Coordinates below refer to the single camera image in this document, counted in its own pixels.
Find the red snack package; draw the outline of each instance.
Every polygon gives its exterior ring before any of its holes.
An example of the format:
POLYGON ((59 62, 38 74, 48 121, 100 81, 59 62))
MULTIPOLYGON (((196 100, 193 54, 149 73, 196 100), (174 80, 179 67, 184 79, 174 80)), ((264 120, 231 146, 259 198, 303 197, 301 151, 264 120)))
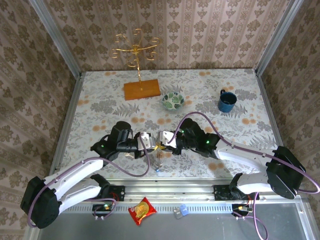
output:
POLYGON ((150 204, 146 197, 144 197, 137 206, 129 208, 129 213, 133 218, 135 224, 137 224, 138 226, 141 224, 143 218, 148 217, 151 214, 155 214, 156 212, 157 211, 150 204))

